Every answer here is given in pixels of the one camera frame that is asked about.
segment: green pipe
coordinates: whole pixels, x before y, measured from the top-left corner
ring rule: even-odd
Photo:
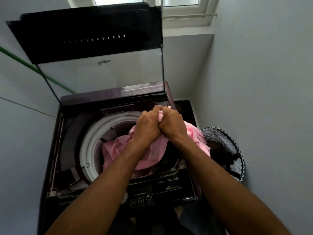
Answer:
[[[34,72],[37,72],[39,75],[40,71],[38,70],[37,67],[25,62],[23,59],[19,58],[18,56],[14,55],[13,53],[7,51],[6,49],[2,48],[0,46],[0,51],[2,53],[4,53],[5,55],[9,56],[10,58],[18,61],[19,63],[23,64],[24,66],[28,67],[29,69],[33,70]],[[69,89],[68,87],[64,86],[62,83],[59,83],[57,80],[54,80],[52,77],[49,77],[47,75],[45,75],[46,79],[48,79],[50,82],[53,82],[54,84],[58,85],[59,87],[62,87],[64,90],[67,90],[68,92],[72,93],[72,94],[77,94],[75,91]]]

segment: pink cloth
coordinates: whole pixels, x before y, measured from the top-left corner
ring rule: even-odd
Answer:
[[[159,112],[159,122],[161,122],[163,117],[163,112],[160,110]],[[210,148],[206,145],[206,141],[204,139],[203,134],[201,131],[193,126],[190,123],[185,122],[187,128],[187,134],[192,140],[197,144],[202,151],[204,151],[208,156],[210,156]],[[123,151],[129,140],[131,140],[135,131],[135,126],[129,131],[128,135],[123,135],[117,137],[115,140],[110,142],[105,142],[102,146],[102,152],[104,156],[104,165],[103,170],[107,168],[110,163],[116,159],[119,154]],[[142,170],[154,166],[157,164],[163,157],[168,138],[165,137],[163,134],[150,145],[150,149],[147,150],[142,159],[138,162],[135,170]]]

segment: window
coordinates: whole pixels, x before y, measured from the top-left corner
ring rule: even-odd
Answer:
[[[218,0],[68,0],[71,7],[101,6],[121,3],[147,2],[163,6],[163,27],[180,28],[208,26],[216,16]]]

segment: top-load washing machine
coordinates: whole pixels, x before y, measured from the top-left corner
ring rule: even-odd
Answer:
[[[8,25],[60,102],[40,202],[44,234],[102,172],[104,142],[128,134],[143,110],[175,109],[164,80],[162,10],[146,3],[83,7],[23,14]],[[169,142],[160,162],[133,174],[116,219],[200,196]]]

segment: washing machine lid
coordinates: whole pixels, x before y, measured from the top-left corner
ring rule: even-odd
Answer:
[[[164,91],[160,7],[134,3],[72,8],[23,14],[7,23],[58,98],[69,91],[151,82],[157,82],[154,91]]]

